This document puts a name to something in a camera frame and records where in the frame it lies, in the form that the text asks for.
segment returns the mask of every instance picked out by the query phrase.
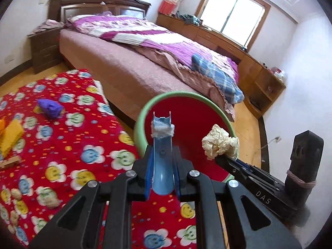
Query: elastic band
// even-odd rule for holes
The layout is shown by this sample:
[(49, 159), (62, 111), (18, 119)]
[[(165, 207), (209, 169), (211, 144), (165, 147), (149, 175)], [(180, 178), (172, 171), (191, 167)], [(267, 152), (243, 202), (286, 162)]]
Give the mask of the elastic band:
[(300, 187), (302, 188), (314, 188), (316, 185), (316, 181), (310, 182), (310, 183), (306, 183), (304, 181), (302, 181), (298, 176), (294, 175), (290, 170), (287, 170), (287, 175), (296, 183), (298, 184)]

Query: plaid fabric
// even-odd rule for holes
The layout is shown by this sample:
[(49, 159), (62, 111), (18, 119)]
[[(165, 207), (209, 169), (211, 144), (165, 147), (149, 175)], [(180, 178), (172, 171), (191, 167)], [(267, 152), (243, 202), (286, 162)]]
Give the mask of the plaid fabric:
[(237, 104), (244, 100), (243, 92), (235, 81), (214, 63), (207, 61), (198, 54), (194, 54), (191, 69), (213, 79), (230, 104)]

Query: black device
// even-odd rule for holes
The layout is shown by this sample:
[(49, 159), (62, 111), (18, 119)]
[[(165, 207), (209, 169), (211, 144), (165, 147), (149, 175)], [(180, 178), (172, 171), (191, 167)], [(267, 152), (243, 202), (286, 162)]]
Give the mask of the black device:
[[(151, 189), (153, 148), (132, 170), (115, 180), (89, 181), (39, 232), (30, 249), (95, 249), (106, 201), (109, 209), (103, 249), (129, 249), (131, 202), (146, 201)], [(180, 201), (195, 201), (197, 248), (225, 249), (217, 201), (221, 202), (231, 249), (300, 249), (289, 230), (236, 180), (211, 180), (172, 150), (175, 191)]]
[[(311, 131), (294, 138), (289, 170), (305, 183), (316, 180), (324, 141)], [(305, 206), (312, 187), (303, 187), (287, 176), (285, 183), (260, 168), (225, 155), (215, 162), (231, 173), (282, 222), (303, 226), (310, 216)]]

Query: crumpled yellow paper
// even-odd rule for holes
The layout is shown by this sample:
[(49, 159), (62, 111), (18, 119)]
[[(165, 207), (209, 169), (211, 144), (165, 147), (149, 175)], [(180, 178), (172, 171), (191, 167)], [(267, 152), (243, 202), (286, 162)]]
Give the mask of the crumpled yellow paper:
[(206, 137), (202, 139), (202, 148), (208, 160), (213, 160), (217, 155), (226, 154), (231, 158), (237, 158), (240, 142), (237, 137), (229, 134), (219, 125), (214, 125)]

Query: light blue plastic object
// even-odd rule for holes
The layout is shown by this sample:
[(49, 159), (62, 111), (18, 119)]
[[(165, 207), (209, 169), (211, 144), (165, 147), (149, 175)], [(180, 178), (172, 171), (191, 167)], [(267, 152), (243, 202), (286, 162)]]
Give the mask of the light blue plastic object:
[(161, 133), (160, 127), (168, 128), (171, 131), (171, 113), (169, 117), (157, 118), (153, 113), (152, 133), (154, 172), (152, 178), (152, 190), (158, 195), (168, 195), (174, 189), (174, 176), (172, 167), (172, 136)]

